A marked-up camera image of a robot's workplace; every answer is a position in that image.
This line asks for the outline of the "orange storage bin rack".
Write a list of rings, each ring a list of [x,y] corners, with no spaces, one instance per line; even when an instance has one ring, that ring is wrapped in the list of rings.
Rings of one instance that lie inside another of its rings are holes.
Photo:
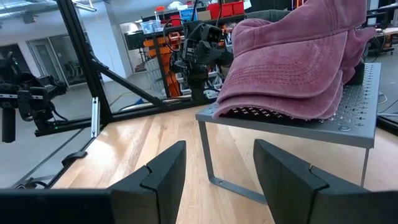
[[[180,85],[175,73],[171,71],[170,60],[173,52],[167,46],[168,38],[160,34],[147,34],[144,36],[144,46],[148,48],[147,56],[156,59],[160,70],[160,80],[163,84],[164,93],[167,98],[182,96]]]

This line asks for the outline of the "clear plastic box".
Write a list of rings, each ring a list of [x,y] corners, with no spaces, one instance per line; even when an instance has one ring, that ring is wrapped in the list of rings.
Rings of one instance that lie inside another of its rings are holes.
[[[141,22],[140,25],[142,27],[142,31],[144,34],[151,34],[154,32],[163,31],[163,27],[161,25],[160,20],[151,20],[151,21]]]

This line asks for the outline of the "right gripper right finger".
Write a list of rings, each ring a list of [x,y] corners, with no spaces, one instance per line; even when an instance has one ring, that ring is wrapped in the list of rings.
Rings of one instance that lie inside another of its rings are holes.
[[[262,139],[254,141],[253,159],[275,224],[309,224],[320,193],[369,192]]]

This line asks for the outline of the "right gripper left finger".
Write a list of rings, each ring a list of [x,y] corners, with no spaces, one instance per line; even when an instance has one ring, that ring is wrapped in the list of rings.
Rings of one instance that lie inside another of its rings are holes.
[[[186,173],[186,142],[177,141],[109,187],[107,224],[175,224]]]

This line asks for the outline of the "red storage bins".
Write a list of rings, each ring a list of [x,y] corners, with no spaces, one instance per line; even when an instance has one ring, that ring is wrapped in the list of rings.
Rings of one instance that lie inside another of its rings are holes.
[[[220,5],[218,2],[211,3],[206,7],[210,12],[212,19],[217,19]],[[221,17],[231,17],[244,14],[244,1],[243,0],[223,0]]]

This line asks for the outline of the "silver frame bracket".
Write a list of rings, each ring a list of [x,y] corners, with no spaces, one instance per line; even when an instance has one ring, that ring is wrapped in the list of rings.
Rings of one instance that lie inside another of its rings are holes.
[[[91,111],[91,138],[96,138],[100,131],[100,101],[98,97],[92,100]]]

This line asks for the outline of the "grey perforated metal shelf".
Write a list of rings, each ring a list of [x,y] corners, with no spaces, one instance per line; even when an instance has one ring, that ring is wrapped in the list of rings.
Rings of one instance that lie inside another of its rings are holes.
[[[266,198],[262,194],[215,176],[206,129],[207,123],[361,147],[370,151],[374,147],[380,76],[381,64],[367,63],[364,66],[362,84],[346,85],[337,112],[326,120],[294,120],[280,114],[249,108],[239,109],[233,117],[214,119],[217,103],[212,103],[202,109],[195,117],[199,125],[209,181],[243,197],[262,204],[266,203]]]

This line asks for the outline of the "blue box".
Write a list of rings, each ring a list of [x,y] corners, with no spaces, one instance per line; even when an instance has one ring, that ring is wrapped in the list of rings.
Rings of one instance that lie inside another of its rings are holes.
[[[198,20],[197,10],[194,8],[183,9],[180,11],[180,18],[183,23],[189,21],[197,21]]]

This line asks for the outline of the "black plastic clip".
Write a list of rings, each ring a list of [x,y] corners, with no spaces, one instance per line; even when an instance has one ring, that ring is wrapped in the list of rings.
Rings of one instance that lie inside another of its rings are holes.
[[[78,151],[78,152],[69,154],[62,160],[62,166],[67,167],[67,166],[71,165],[72,163],[74,163],[77,159],[85,158],[86,155],[87,155],[86,151]]]

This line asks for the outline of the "black aluminium table frame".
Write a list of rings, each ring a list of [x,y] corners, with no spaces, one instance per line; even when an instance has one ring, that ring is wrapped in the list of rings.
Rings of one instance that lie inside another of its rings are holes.
[[[152,116],[155,114],[161,114],[171,111],[184,110],[187,108],[193,108],[202,105],[211,105],[215,103],[214,99],[203,99],[194,100],[189,96],[181,96],[179,98],[166,98],[160,100],[137,86],[129,83],[123,77],[112,72],[105,64],[101,63],[96,55],[93,53],[92,48],[89,46],[83,35],[83,29],[74,10],[75,2],[71,0],[56,0],[57,7],[60,10],[63,21],[66,25],[68,34],[71,37],[71,42],[74,50],[76,51],[78,60],[80,62],[83,74],[88,81],[88,87],[92,96],[98,97],[100,102],[100,126],[99,133],[107,127],[110,123],[121,122],[128,119],[135,119],[145,116]],[[131,92],[145,98],[147,103],[139,105],[134,109],[122,110],[117,113],[113,113],[110,109],[110,105],[106,99],[105,92],[101,86],[101,80],[99,75],[106,75],[116,83],[129,89]],[[381,128],[392,134],[398,135],[398,123],[392,121],[391,115],[388,113],[377,113],[376,128]],[[91,117],[69,120],[64,124],[58,125],[57,128],[51,128],[46,131],[36,130],[35,135],[37,137],[46,136],[51,134],[63,133],[79,129],[91,129]],[[369,152],[366,151],[363,162],[363,170],[361,174],[361,182],[363,185],[366,181],[366,171],[368,166]]]

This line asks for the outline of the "black background robot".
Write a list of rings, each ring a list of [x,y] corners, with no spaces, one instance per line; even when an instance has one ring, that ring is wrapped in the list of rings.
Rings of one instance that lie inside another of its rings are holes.
[[[16,140],[16,113],[23,121],[33,121],[38,131],[57,128],[68,120],[55,109],[52,99],[64,95],[67,84],[51,75],[36,77],[22,72],[12,52],[0,59],[0,109],[2,141]]]

